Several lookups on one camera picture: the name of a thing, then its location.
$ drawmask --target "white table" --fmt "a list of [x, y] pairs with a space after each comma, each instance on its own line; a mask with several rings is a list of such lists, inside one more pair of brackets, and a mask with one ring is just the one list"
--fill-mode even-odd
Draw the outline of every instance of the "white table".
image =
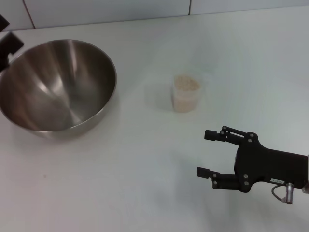
[[[75, 140], [36, 137], [0, 114], [0, 230], [308, 231], [300, 190], [290, 206], [272, 184], [244, 194], [196, 177], [197, 166], [233, 173], [237, 146], [203, 139], [223, 125], [309, 153], [308, 22], [309, 7], [295, 7], [17, 31], [22, 51], [57, 39], [98, 46], [118, 86], [112, 110]], [[198, 108], [177, 114], [169, 83], [188, 65], [212, 77]]]

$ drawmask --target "bowl rim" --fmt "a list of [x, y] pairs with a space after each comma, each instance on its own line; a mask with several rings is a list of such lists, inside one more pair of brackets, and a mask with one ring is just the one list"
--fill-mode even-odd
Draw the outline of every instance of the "bowl rim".
[[73, 39], [51, 40], [51, 41], [47, 41], [47, 42], [38, 44], [38, 45], [36, 45], [36, 46], [34, 46], [34, 47], [31, 47], [31, 48], [25, 50], [24, 52], [22, 52], [21, 54], [19, 54], [17, 57], [13, 58], [12, 61], [9, 63], [9, 66], [8, 66], [6, 69], [4, 69], [4, 70], [0, 73], [0, 85], [1, 85], [1, 83], [2, 83], [2, 81], [3, 81], [3, 77], [2, 77], [2, 76], [7, 72], [8, 68], [10, 67], [10, 65], [11, 65], [12, 63], [14, 63], [20, 56], [22, 56], [22, 55], [25, 54], [27, 51], [29, 51], [29, 50], [31, 50], [31, 49], [33, 49], [33, 48], [35, 48], [35, 47], [38, 47], [38, 46], [41, 46], [41, 45], [45, 45], [45, 44], [48, 44], [48, 43], [51, 43], [51, 42], [56, 42], [56, 41], [73, 41], [73, 42], [78, 42], [78, 43], [90, 45], [90, 46], [92, 46], [92, 47], [98, 49], [99, 51], [101, 51], [101, 52], [108, 58], [108, 60], [111, 62], [112, 67], [113, 67], [113, 69], [114, 69], [114, 72], [115, 72], [115, 85], [114, 85], [114, 89], [113, 89], [113, 91], [112, 91], [112, 94], [111, 94], [110, 98], [107, 100], [107, 102], [105, 103], [105, 105], [104, 105], [97, 113], [95, 113], [94, 115], [92, 115], [92, 116], [91, 116], [90, 118], [88, 118], [87, 120], [85, 120], [85, 121], [83, 121], [83, 122], [81, 122], [81, 123], [79, 123], [79, 124], [77, 124], [77, 125], [75, 125], [75, 126], [68, 127], [68, 128], [66, 128], [66, 129], [63, 129], [63, 130], [57, 130], [57, 131], [56, 131], [56, 130], [55, 130], [55, 131], [32, 130], [32, 129], [29, 129], [29, 128], [25, 128], [25, 127], [23, 127], [23, 126], [21, 126], [21, 125], [18, 125], [17, 123], [13, 122], [10, 118], [8, 118], [8, 116], [3, 112], [2, 107], [1, 107], [1, 105], [0, 105], [0, 111], [2, 112], [2, 114], [3, 114], [10, 122], [12, 122], [14, 125], [16, 125], [16, 126], [22, 128], [22, 129], [25, 129], [25, 130], [30, 131], [30, 132], [35, 132], [35, 133], [39, 133], [39, 134], [51, 134], [51, 133], [59, 133], [59, 132], [64, 132], [64, 131], [72, 130], [72, 129], [78, 127], [78, 126], [81, 126], [82, 124], [85, 124], [85, 123], [89, 122], [90, 120], [92, 120], [93, 118], [95, 118], [97, 115], [99, 115], [99, 114], [107, 107], [107, 105], [110, 103], [111, 99], [112, 99], [113, 96], [115, 95], [115, 91], [116, 91], [116, 87], [117, 87], [117, 79], [118, 79], [118, 78], [117, 78], [116, 67], [115, 67], [115, 64], [113, 63], [112, 59], [111, 59], [102, 49], [100, 49], [99, 47], [97, 47], [97, 46], [95, 46], [95, 45], [93, 45], [93, 44], [91, 44], [91, 43], [85, 42], [85, 41], [73, 40]]

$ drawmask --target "clear plastic cup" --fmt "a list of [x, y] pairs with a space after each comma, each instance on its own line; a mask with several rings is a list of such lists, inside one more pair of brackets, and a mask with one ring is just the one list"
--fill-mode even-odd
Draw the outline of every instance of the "clear plastic cup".
[[203, 92], [203, 79], [192, 72], [174, 76], [172, 79], [172, 101], [176, 112], [194, 110]]

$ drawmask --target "black object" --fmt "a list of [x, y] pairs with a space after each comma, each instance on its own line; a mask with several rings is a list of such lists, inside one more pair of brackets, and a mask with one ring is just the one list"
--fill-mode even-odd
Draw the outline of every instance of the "black object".
[[[9, 22], [0, 15], [0, 31], [8, 25]], [[0, 41], [0, 72], [9, 66], [8, 55], [13, 55], [23, 46], [24, 43], [11, 32]]]
[[205, 168], [197, 168], [197, 176], [212, 179], [213, 189], [230, 189], [249, 192], [252, 185], [264, 181], [279, 186], [292, 183], [302, 189], [308, 182], [308, 157], [263, 147], [258, 136], [226, 126], [220, 133], [205, 131], [205, 139], [238, 145], [234, 172], [221, 174]]
[[0, 15], [0, 31], [3, 31], [10, 23]]

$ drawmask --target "stainless steel bowl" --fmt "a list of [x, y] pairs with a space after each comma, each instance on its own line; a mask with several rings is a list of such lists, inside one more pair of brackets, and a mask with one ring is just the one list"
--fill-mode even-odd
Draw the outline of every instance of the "stainless steel bowl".
[[114, 64], [99, 48], [51, 41], [21, 54], [3, 71], [0, 108], [36, 135], [68, 137], [101, 120], [115, 88]]

